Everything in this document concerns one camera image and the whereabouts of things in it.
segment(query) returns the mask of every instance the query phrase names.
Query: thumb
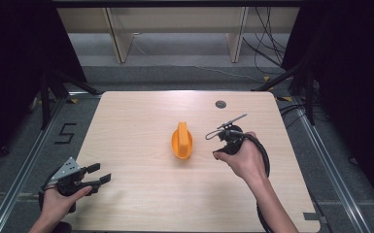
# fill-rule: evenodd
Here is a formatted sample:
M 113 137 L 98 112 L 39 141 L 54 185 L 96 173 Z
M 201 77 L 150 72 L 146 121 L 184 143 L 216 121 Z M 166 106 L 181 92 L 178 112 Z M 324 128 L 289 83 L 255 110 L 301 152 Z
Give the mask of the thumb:
M 74 195 L 70 196 L 74 202 L 78 201 L 79 199 L 85 197 L 90 191 L 92 190 L 92 186 L 86 186 L 80 190 L 78 190 Z
M 216 160 L 219 159 L 220 161 L 227 162 L 226 160 L 228 158 L 228 154 L 226 154 L 225 152 L 215 151 L 213 152 L 213 155 Z

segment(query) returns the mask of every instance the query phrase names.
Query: human hand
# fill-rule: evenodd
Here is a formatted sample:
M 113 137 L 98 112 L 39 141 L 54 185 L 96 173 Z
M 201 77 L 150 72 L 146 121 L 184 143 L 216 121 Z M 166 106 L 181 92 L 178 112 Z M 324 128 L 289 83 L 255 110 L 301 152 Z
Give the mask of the human hand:
M 250 140 L 245 139 L 239 151 L 234 155 L 229 155 L 224 152 L 214 152 L 214 158 L 219 159 L 229 167 L 238 177 L 245 182 L 250 180 L 267 179 L 265 173 L 265 166 L 262 160 L 262 155 L 259 149 Z
M 68 214 L 72 205 L 86 196 L 91 190 L 91 186 L 86 186 L 78 190 L 72 196 L 63 196 L 58 192 L 56 186 L 47 188 L 41 215 L 29 233 L 52 232 L 55 226 Z

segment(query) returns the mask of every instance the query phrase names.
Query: skin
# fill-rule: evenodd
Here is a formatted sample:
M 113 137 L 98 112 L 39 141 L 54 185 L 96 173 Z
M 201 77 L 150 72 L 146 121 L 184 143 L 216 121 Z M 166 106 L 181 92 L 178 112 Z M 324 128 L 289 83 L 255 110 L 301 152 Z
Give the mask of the skin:
M 67 197 L 59 194 L 54 186 L 47 188 L 41 215 L 29 233 L 51 233 L 55 226 L 68 214 L 71 206 L 79 199 L 85 197 L 91 190 L 92 187 L 87 186 L 74 195 Z
M 254 132 L 248 134 L 256 137 Z M 245 181 L 262 215 L 274 232 L 298 232 L 266 176 L 259 149 L 251 141 L 245 140 L 240 150 L 234 155 L 214 152 L 214 158 L 225 162 L 235 175 Z
M 249 132 L 249 134 L 256 137 L 254 132 Z M 259 149 L 251 141 L 245 140 L 241 149 L 233 156 L 223 152 L 214 152 L 214 158 L 225 162 L 235 175 L 246 182 L 266 222 L 274 232 L 298 232 L 266 176 Z M 45 191 L 41 215 L 29 233 L 51 233 L 68 214 L 71 206 L 90 191 L 91 187 L 87 186 L 74 195 L 66 197 L 59 194 L 56 187 L 49 187 Z

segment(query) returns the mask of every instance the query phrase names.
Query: gray floor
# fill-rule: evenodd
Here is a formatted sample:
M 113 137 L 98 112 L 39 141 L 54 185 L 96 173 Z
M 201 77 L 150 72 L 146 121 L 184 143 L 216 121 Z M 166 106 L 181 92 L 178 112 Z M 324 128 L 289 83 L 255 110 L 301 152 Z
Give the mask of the gray floor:
M 99 90 L 165 90 L 165 89 L 232 89 L 249 91 L 263 84 L 264 77 L 274 78 L 283 70 L 271 62 L 256 57 L 245 44 L 241 49 L 238 63 L 231 63 L 226 40 L 222 34 L 140 34 L 136 35 L 130 54 L 124 64 L 117 64 L 109 35 L 70 35 L 71 41 L 84 67 L 91 86 Z M 254 35 L 246 35 L 247 41 L 256 45 Z M 276 40 L 284 45 L 288 35 L 276 35 Z M 274 53 L 261 48 L 268 55 Z M 277 97 L 289 96 L 287 88 L 290 80 L 280 83 L 270 90 Z M 68 86 L 70 91 L 80 91 Z M 77 103 L 58 102 L 59 107 L 54 122 L 48 130 L 48 137 L 37 152 L 31 170 L 20 187 L 19 196 L 8 218 L 3 219 L 1 232 L 27 232 L 40 210 L 37 204 L 37 191 L 47 175 L 69 156 L 79 153 L 85 133 L 96 110 L 99 98 L 81 95 Z M 293 102 L 278 101 L 279 108 L 292 105 Z M 335 168 L 362 212 L 365 222 L 374 232 L 374 190 L 359 166 L 348 161 L 350 152 L 338 136 L 329 118 L 320 107 L 315 107 L 315 129 L 334 161 Z M 320 155 L 307 134 L 299 114 L 292 111 L 284 118 L 289 138 L 299 162 L 305 182 L 317 200 L 315 205 L 323 210 L 328 224 L 322 224 L 320 232 L 357 232 L 345 205 L 333 186 Z M 42 135 L 41 109 L 37 105 L 26 116 L 17 134 L 8 145 L 11 153 L 0 157 L 0 206 L 11 185 L 17 179 L 23 161 L 34 148 L 37 138 Z M 64 123 L 76 123 L 68 126 L 68 132 L 74 133 L 71 144 L 58 145 L 64 141 L 59 132 Z

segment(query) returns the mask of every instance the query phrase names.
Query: black tape marking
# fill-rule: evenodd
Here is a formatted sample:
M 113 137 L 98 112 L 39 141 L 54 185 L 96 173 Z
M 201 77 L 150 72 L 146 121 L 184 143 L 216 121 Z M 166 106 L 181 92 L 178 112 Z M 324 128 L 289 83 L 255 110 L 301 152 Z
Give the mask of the black tape marking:
M 67 142 L 55 142 L 56 145 L 64 145 L 64 144 L 70 144 L 72 141 L 72 138 L 74 137 L 74 133 L 64 133 L 63 130 L 67 125 L 77 125 L 77 123 L 64 123 L 62 126 L 62 129 L 59 132 L 59 136 L 69 136 L 69 139 Z
M 303 213 L 305 220 L 320 220 L 320 216 L 316 213 Z
M 275 97 L 276 101 L 292 101 L 291 97 Z

